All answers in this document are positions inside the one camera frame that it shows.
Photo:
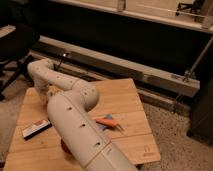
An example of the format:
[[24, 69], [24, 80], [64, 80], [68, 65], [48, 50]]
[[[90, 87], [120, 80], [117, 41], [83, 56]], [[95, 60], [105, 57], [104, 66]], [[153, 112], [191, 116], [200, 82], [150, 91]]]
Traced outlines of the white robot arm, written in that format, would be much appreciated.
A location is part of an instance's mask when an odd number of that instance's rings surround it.
[[50, 59], [29, 63], [28, 71], [40, 96], [47, 94], [50, 84], [61, 89], [47, 102], [48, 118], [84, 171], [137, 171], [89, 116], [99, 101], [93, 84], [55, 71]]

